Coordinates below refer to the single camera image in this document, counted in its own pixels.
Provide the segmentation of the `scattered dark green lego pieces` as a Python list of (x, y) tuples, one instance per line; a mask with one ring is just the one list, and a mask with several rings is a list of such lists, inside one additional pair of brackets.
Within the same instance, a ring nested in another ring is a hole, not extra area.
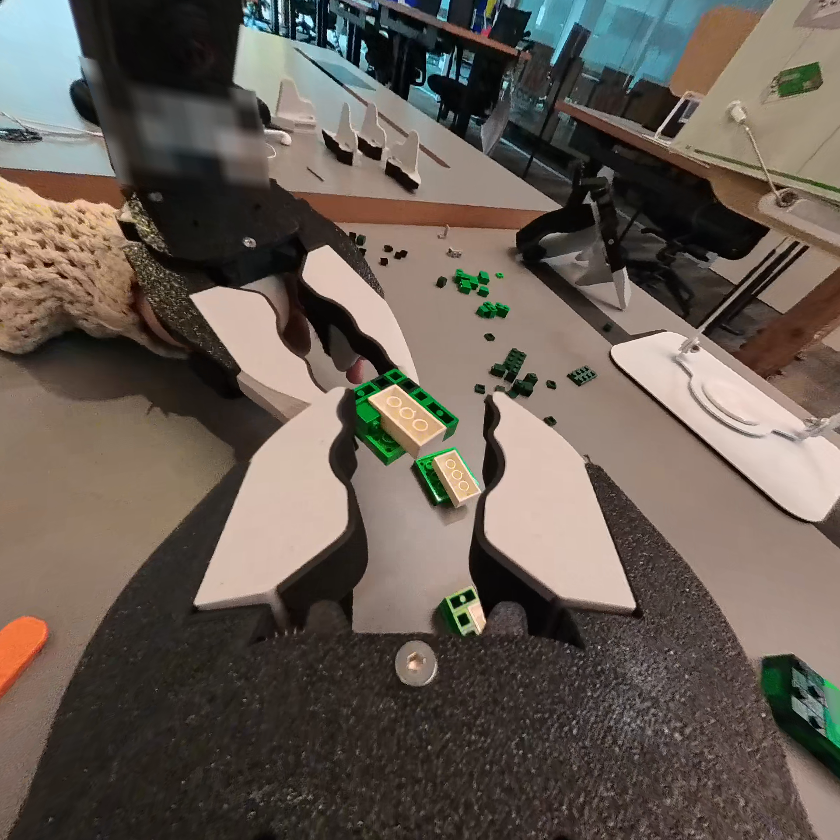
[[(452, 277), (457, 268), (464, 268), (450, 266), (445, 273), (435, 272), (430, 257), (431, 251), (425, 246), (407, 250), (384, 244), (376, 269), (377, 277), (386, 279), (386, 298), (404, 332), (421, 380), (407, 375), (444, 405), (441, 396), (452, 396), (455, 391), (467, 393), (466, 373), (470, 371), (493, 379), (491, 392), (530, 396), (539, 378), (533, 372), (522, 372), (527, 354), (514, 347), (504, 360), (490, 360), (485, 343), (496, 342), (498, 333), (478, 334), (477, 320), (485, 320), (476, 315), (476, 297), (464, 297), (450, 285), (435, 286), (438, 277)], [(493, 320), (497, 327), (505, 321)]]

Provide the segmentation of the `black pouch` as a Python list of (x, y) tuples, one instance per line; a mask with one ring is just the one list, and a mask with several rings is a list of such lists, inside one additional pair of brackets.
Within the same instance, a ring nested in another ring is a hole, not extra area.
[(69, 88), (71, 103), (78, 115), (97, 128), (100, 128), (100, 120), (93, 101), (88, 82), (84, 77), (71, 82)]

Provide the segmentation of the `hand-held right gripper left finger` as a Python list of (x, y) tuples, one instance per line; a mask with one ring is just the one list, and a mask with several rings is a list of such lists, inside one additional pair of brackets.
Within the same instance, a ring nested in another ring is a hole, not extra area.
[(353, 621), (368, 539), (352, 479), (352, 391), (334, 388), (275, 432), (250, 460), (198, 586), (203, 613), (265, 606), (280, 629), (320, 602)]

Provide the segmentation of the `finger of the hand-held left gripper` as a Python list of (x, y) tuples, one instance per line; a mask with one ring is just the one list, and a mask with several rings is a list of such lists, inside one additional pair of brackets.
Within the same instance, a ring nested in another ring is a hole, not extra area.
[(241, 288), (215, 286), (190, 295), (238, 367), (240, 391), (286, 422), (322, 398), (304, 357), (284, 342), (291, 305), (284, 280), (264, 277)]
[(310, 351), (311, 333), (352, 385), (362, 383), (366, 364), (377, 374), (396, 368), (417, 377), (413, 354), (391, 307), (329, 245), (309, 251), (297, 273), (300, 354)]

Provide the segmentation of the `person's left forearm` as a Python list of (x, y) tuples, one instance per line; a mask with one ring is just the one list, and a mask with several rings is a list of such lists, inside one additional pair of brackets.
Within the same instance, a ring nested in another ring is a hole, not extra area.
[(1, 350), (29, 354), (73, 330), (150, 347), (133, 306), (117, 210), (1, 181)]

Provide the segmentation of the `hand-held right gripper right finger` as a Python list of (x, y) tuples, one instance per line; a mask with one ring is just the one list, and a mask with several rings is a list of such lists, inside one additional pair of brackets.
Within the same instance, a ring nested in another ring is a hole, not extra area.
[(528, 627), (561, 627), (570, 612), (636, 617), (585, 458), (505, 395), (486, 397), (483, 431), (469, 574), (485, 615), (515, 603)]

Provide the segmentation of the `green lego assembly white brick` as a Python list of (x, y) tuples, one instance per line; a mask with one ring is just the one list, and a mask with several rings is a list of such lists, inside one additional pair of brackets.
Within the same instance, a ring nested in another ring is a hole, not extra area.
[(459, 418), (401, 369), (353, 388), (355, 435), (386, 466), (403, 455), (432, 455), (455, 435)]

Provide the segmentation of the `scattered bright green lego pieces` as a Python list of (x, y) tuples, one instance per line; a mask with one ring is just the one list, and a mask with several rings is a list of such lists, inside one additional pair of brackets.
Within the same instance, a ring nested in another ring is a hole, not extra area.
[(493, 274), (485, 269), (481, 269), (475, 274), (470, 274), (461, 268), (457, 268), (451, 277), (439, 276), (435, 282), (435, 286), (436, 288), (444, 288), (450, 285), (458, 294), (464, 297), (476, 297), (478, 300), (476, 315), (480, 319), (504, 320), (509, 317), (511, 308), (507, 303), (493, 298), (491, 292), (494, 290), (490, 287), (493, 280), (501, 280), (503, 278), (504, 275), (501, 272)]

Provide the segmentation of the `open lego instruction booklet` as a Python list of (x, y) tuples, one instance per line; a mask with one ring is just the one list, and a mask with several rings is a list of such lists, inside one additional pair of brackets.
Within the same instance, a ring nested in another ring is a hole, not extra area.
[(839, 2), (773, 2), (673, 147), (837, 202)]

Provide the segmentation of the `spare hand-held gripper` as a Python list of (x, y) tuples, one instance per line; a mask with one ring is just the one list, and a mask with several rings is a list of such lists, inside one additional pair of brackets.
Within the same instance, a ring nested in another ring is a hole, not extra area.
[(587, 167), (572, 166), (571, 191), (564, 205), (544, 213), (522, 227), (515, 237), (517, 254), (525, 264), (569, 257), (581, 273), (577, 287), (610, 282), (617, 307), (624, 311), (632, 296), (632, 284), (618, 233), (618, 214), (612, 183), (598, 174), (585, 174)]

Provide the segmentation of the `book stand with white base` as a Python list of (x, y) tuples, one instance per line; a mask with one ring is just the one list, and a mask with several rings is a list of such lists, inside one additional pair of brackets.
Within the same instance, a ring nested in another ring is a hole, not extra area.
[(793, 518), (818, 523), (839, 498), (838, 413), (799, 418), (703, 349), (733, 288), (688, 336), (662, 331), (612, 347), (614, 365)]

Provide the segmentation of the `black office chair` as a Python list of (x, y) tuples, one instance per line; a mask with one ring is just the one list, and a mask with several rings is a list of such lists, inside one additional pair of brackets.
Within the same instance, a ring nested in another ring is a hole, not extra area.
[(485, 41), (490, 46), (471, 46), (474, 52), (467, 82), (434, 74), (427, 85), (439, 98), (439, 111), (452, 114), (450, 131), (465, 139), (473, 117), (485, 115), (495, 107), (502, 78), (518, 59), (518, 45), (525, 36), (532, 13), (502, 5)]
[(687, 176), (666, 176), (653, 166), (631, 163), (614, 175), (613, 188), (644, 216), (643, 234), (664, 244), (655, 257), (631, 257), (622, 246), (630, 279), (649, 289), (664, 287), (674, 299), (680, 315), (690, 315), (695, 292), (677, 274), (678, 255), (708, 261), (710, 255), (739, 260), (753, 251), (769, 228), (736, 213), (718, 201), (708, 182)]

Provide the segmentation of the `tan rounded board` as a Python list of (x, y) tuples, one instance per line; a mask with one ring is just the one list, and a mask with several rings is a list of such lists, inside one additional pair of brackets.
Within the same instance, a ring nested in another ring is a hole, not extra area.
[(728, 5), (704, 13), (668, 83), (672, 95), (707, 95), (762, 15), (763, 12)]

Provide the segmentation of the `white frame stand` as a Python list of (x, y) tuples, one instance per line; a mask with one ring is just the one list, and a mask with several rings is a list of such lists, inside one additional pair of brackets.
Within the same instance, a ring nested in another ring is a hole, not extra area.
[(661, 143), (672, 141), (697, 110), (703, 98), (704, 95), (696, 91), (684, 93), (657, 127), (654, 140)]

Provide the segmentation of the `person's left hand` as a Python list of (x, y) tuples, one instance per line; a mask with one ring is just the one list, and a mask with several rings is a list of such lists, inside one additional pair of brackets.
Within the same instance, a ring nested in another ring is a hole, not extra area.
[(310, 323), (296, 296), (288, 293), (282, 276), (266, 276), (236, 288), (189, 283), (186, 278), (163, 271), (158, 276), (137, 275), (133, 286), (134, 306), (148, 330), (159, 341), (183, 351), (190, 370), (224, 398), (240, 395), (240, 365), (195, 298), (218, 300), (214, 309), (227, 318), (236, 316), (246, 338), (257, 335), (258, 323), (256, 315), (245, 312), (239, 300), (243, 295), (260, 298), (266, 302), (261, 310), (268, 313), (263, 322), (271, 322), (278, 340), (301, 358), (311, 350)]

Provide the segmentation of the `orange brick separator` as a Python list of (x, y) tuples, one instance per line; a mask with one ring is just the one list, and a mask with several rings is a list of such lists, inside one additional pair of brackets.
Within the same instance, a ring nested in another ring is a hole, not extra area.
[(49, 628), (34, 616), (21, 616), (1, 630), (1, 697), (46, 645)]

